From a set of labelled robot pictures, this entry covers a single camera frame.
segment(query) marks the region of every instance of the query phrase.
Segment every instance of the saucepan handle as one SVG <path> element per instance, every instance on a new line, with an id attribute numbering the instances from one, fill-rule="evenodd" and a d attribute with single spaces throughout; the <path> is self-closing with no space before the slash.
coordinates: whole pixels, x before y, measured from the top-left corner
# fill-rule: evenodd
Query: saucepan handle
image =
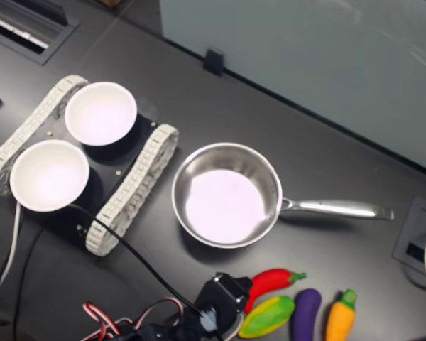
<path id="1" fill-rule="evenodd" d="M 283 198 L 281 211 L 302 210 L 327 213 L 353 218 L 393 220 L 394 212 L 390 207 L 383 207 L 366 202 L 348 200 L 289 200 Z"/>

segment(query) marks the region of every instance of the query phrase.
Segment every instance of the gray countertop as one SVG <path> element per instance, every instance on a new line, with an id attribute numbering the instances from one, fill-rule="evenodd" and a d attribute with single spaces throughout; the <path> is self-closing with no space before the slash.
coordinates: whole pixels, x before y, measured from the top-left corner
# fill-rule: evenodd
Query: gray countertop
<path id="1" fill-rule="evenodd" d="M 0 145 L 60 78 L 78 73 L 91 82 L 119 82 L 151 102 L 159 122 L 180 130 L 173 161 L 126 234 L 179 292 L 194 300 L 215 271 L 252 276 L 285 267 L 306 271 L 308 279 L 281 293 L 294 296 L 312 287 L 323 296 L 316 340 L 322 339 L 328 305 L 346 288 L 359 295 L 349 341 L 426 336 L 426 291 L 409 282 L 391 256 L 413 198 L 426 199 L 426 175 L 235 79 L 207 73 L 198 60 L 98 6 L 72 0 L 66 7 L 82 25 L 45 66 L 0 45 Z M 178 224 L 170 184 L 187 155 L 218 141 L 261 152 L 288 197 L 391 205 L 396 219 L 289 215 L 252 246 L 231 251 L 203 246 Z M 0 197 L 0 265 L 10 244 L 13 210 L 12 199 Z M 36 230 L 25 223 L 15 265 L 0 290 L 5 318 L 11 317 L 20 268 Z M 426 283 L 422 276 L 418 280 Z M 135 318 L 166 294 L 124 248 L 98 259 L 46 232 L 28 268 L 20 328 L 37 340 L 78 340 L 97 329 L 83 302 L 95 302 L 113 318 Z M 288 340 L 288 328 L 266 339 Z"/>

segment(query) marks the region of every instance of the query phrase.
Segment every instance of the white ceramic bowl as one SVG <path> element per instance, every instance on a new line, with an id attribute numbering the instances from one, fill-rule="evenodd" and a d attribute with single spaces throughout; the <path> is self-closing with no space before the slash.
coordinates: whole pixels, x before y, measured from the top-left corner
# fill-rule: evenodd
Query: white ceramic bowl
<path id="1" fill-rule="evenodd" d="M 112 82 L 87 85 L 66 106 L 68 131 L 82 144 L 106 146 L 123 138 L 133 127 L 137 103 L 124 87 Z"/>
<path id="2" fill-rule="evenodd" d="M 11 170 L 16 200 L 29 210 L 51 212 L 76 200 L 85 189 L 90 167 L 78 147 L 47 140 L 26 149 Z"/>

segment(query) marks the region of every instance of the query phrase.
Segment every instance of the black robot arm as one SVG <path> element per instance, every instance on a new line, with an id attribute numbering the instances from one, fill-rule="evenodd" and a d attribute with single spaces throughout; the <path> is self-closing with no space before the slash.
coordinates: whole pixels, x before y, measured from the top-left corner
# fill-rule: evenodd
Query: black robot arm
<path id="1" fill-rule="evenodd" d="M 233 278 L 215 274 L 200 291 L 194 306 L 186 308 L 176 326 L 149 324 L 137 330 L 129 325 L 120 327 L 115 341 L 200 341 L 203 337 L 223 335 L 232 328 L 249 299 L 252 281 L 247 277 Z"/>

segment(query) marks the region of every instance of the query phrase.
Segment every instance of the toy green pepper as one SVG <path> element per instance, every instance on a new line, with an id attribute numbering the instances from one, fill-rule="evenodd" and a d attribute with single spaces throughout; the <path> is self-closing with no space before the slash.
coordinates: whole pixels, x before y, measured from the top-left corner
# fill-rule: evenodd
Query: toy green pepper
<path id="1" fill-rule="evenodd" d="M 295 309 L 292 298 L 276 296 L 257 305 L 245 319 L 239 337 L 246 339 L 267 335 L 286 323 Z"/>

